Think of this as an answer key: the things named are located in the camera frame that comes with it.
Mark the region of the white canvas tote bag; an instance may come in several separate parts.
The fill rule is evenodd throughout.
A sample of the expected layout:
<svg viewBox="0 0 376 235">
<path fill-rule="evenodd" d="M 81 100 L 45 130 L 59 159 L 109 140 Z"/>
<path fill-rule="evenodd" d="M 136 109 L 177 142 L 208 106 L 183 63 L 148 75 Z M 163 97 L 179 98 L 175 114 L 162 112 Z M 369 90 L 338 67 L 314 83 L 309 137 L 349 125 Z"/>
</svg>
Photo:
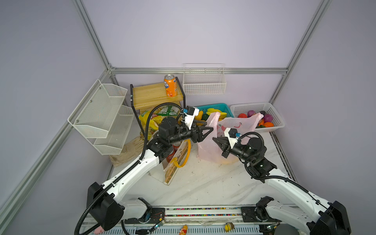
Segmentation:
<svg viewBox="0 0 376 235">
<path fill-rule="evenodd" d="M 179 169 L 187 164 L 191 149 L 191 141 L 183 141 L 169 162 L 163 160 L 161 164 L 150 170 L 148 175 L 165 185 L 170 185 Z"/>
</svg>

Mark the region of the red cola can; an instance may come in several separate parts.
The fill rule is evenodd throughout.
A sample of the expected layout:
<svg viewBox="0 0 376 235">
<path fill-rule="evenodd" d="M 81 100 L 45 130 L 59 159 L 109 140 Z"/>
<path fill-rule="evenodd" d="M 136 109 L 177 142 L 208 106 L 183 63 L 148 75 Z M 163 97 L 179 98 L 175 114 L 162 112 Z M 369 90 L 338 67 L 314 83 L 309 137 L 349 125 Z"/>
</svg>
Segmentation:
<svg viewBox="0 0 376 235">
<path fill-rule="evenodd" d="M 168 155 L 168 157 L 166 158 L 166 161 L 169 163 L 172 158 L 174 157 L 175 153 L 177 152 L 177 150 L 179 149 L 181 145 L 181 142 L 177 142 L 177 143 L 174 143 L 172 146 L 173 146 L 173 151 Z"/>
</svg>

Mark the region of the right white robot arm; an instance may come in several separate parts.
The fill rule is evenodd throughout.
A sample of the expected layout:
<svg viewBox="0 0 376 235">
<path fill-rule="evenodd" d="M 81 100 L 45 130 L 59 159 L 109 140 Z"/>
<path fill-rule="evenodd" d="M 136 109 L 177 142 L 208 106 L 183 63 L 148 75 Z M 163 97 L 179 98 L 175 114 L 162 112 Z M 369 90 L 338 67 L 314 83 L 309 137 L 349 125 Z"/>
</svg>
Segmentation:
<svg viewBox="0 0 376 235">
<path fill-rule="evenodd" d="M 227 128 L 223 137 L 213 138 L 213 141 L 222 150 L 223 157 L 238 157 L 252 179 L 274 188 L 296 205 L 296 208 L 284 206 L 274 198 L 265 196 L 256 204 L 256 220 L 276 219 L 307 235 L 351 234 L 345 206 L 313 194 L 267 160 L 264 156 L 267 148 L 259 133 L 240 134 L 235 128 Z"/>
</svg>

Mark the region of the pink plastic grocery bag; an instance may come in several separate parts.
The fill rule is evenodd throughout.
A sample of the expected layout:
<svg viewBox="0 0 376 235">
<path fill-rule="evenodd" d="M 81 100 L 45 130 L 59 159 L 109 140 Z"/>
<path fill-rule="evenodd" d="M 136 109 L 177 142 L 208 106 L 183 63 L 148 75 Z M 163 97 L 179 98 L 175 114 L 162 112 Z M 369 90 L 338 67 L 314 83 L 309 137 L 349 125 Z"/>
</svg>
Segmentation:
<svg viewBox="0 0 376 235">
<path fill-rule="evenodd" d="M 212 162 L 219 165 L 230 165 L 238 161 L 234 155 L 228 158 L 221 156 L 221 149 L 212 140 L 213 137 L 224 137 L 226 128 L 235 128 L 240 134 L 255 131 L 259 121 L 263 115 L 258 113 L 248 118 L 233 118 L 227 117 L 224 120 L 219 120 L 220 113 L 215 112 L 208 118 L 208 127 L 213 127 L 213 132 L 209 134 L 204 141 L 198 143 L 198 159 Z"/>
</svg>

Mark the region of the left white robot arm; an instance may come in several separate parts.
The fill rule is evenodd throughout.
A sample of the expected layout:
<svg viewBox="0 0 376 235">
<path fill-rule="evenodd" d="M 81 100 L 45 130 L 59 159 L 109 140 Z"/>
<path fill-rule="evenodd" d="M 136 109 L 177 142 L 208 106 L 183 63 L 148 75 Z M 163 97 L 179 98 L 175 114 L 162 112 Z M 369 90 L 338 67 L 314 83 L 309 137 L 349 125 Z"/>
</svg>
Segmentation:
<svg viewBox="0 0 376 235">
<path fill-rule="evenodd" d="M 139 157 L 103 184 L 95 182 L 90 185 L 87 208 L 78 220 L 74 234 L 81 234 L 81 226 L 89 214 L 97 224 L 85 231 L 85 235 L 99 227 L 108 231 L 124 220 L 126 211 L 126 206 L 122 202 L 124 196 L 146 173 L 168 157 L 173 151 L 174 143 L 185 140 L 199 143 L 213 132 L 212 127 L 196 125 L 195 117 L 198 114 L 198 108 L 187 106 L 180 109 L 181 123 L 178 123 L 174 117 L 164 118 L 155 136 L 151 140 L 144 140 L 143 150 Z"/>
</svg>

